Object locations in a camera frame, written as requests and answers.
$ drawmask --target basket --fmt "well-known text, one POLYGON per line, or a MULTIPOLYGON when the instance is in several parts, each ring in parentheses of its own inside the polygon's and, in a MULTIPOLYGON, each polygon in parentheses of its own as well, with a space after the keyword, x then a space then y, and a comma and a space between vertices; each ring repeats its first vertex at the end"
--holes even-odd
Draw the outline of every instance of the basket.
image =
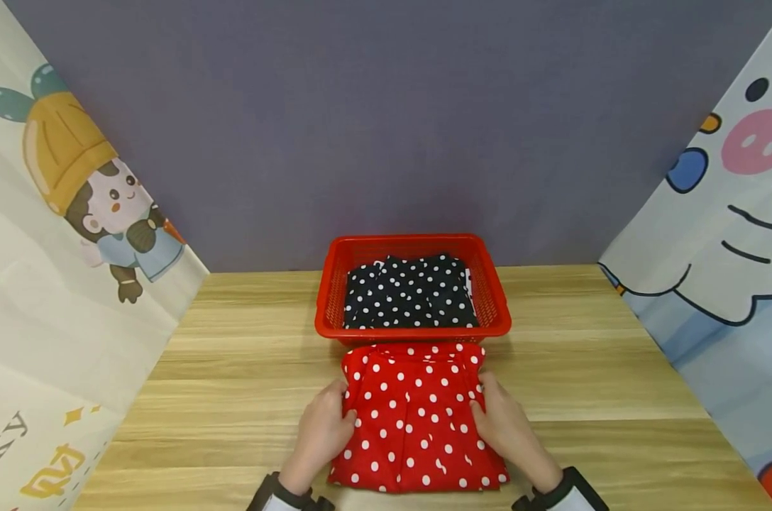
POLYGON ((318 290, 315 329, 328 339, 347 346, 387 341, 446 339, 478 343, 487 337, 505 335, 511 315, 497 270, 483 240, 471 233, 435 233, 412 236, 349 236, 337 238, 326 255, 318 290), (391 255, 402 259, 423 258, 447 252, 471 270, 472 300, 480 326, 477 328, 344 329, 343 308, 349 270, 391 255))

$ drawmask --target basket rim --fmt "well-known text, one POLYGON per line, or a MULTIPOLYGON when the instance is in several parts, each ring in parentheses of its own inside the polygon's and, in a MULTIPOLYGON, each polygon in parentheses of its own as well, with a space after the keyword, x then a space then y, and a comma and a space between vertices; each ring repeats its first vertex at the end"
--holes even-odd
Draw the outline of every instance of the basket rim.
POLYGON ((511 329, 511 314, 508 309, 508 300, 505 297, 500 283, 497 268, 483 242, 483 239, 473 233, 419 233, 419 235, 388 235, 388 236, 339 236, 330 243, 329 251, 324 260, 321 274, 321 283, 318 287, 316 301, 315 330, 321 337, 338 340, 437 340, 449 338, 475 338, 475 337, 501 337, 511 329), (488 281, 490 296, 497 308, 497 318, 493 326, 465 327, 441 327, 441 328, 395 328, 395 329, 336 329, 328 328, 324 324, 323 313, 329 301, 329 286, 331 284, 334 269, 336 269, 336 254, 342 243, 377 241, 381 243, 399 241, 423 241, 423 240, 468 240, 477 244, 477 254, 483 266, 484 274, 488 281))

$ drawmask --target yellow star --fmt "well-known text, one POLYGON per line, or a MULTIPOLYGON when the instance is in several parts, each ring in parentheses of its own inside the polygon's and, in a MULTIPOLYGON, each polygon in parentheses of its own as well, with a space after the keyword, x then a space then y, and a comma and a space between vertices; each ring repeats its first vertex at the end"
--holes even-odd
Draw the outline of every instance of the yellow star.
POLYGON ((75 410, 70 410, 65 413, 65 424, 62 426, 65 427, 68 424, 75 423, 78 420, 82 420, 82 410, 84 407, 77 408, 75 410))

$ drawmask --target yellow hat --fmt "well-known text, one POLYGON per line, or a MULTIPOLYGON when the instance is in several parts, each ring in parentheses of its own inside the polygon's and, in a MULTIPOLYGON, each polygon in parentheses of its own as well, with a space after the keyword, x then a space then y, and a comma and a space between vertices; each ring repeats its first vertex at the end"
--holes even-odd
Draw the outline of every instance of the yellow hat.
POLYGON ((113 146, 70 92, 41 97, 23 134, 23 158, 46 204, 64 216, 97 168, 116 158, 113 146))

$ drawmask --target folded black garment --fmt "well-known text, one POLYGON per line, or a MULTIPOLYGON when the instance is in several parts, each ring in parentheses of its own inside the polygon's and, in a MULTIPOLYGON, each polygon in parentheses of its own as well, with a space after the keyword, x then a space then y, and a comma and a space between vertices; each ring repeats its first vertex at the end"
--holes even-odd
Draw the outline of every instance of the folded black garment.
POLYGON ((362 265, 347 277, 343 328, 477 327, 465 270, 448 253, 362 265))

